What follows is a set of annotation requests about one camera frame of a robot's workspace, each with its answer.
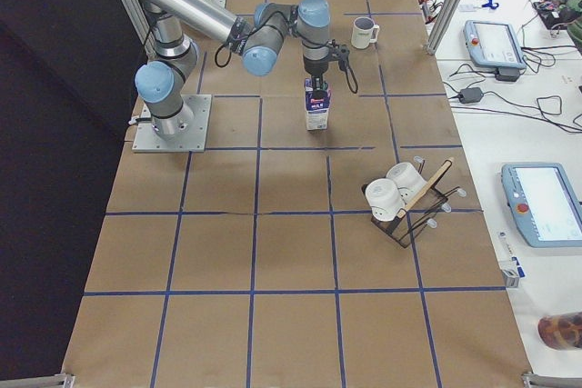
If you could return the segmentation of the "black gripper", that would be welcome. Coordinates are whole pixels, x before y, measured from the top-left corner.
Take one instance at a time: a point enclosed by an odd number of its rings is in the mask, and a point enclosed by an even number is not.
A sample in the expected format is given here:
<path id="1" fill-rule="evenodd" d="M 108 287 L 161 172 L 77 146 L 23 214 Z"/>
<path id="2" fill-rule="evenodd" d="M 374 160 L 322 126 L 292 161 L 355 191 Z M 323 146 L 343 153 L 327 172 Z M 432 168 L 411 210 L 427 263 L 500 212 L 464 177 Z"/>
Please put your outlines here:
<path id="1" fill-rule="evenodd" d="M 324 79 L 324 74 L 329 66 L 327 57 L 325 56 L 324 58 L 313 60 L 304 55 L 303 63 L 306 72 L 310 75 L 313 91 L 317 93 L 320 92 L 322 88 L 327 88 L 327 82 Z"/>

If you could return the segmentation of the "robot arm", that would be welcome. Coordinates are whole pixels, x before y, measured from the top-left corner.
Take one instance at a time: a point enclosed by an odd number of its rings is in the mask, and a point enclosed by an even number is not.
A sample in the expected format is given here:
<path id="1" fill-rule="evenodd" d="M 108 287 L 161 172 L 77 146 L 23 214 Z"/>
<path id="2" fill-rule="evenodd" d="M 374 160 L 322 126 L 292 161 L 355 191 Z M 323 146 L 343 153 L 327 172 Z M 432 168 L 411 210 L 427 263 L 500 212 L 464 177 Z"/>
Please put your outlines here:
<path id="1" fill-rule="evenodd" d="M 198 117 L 181 94 L 198 57 L 198 48 L 184 35 L 182 24 L 240 55 L 244 68 L 255 76 L 272 71 L 286 37 L 292 35 L 302 43 L 312 95 L 328 95 L 324 74 L 332 55 L 326 0 L 261 4 L 252 25 L 213 0 L 137 1 L 154 39 L 155 57 L 136 71 L 135 87 L 150 112 L 150 130 L 157 139 L 176 142 L 187 138 Z"/>

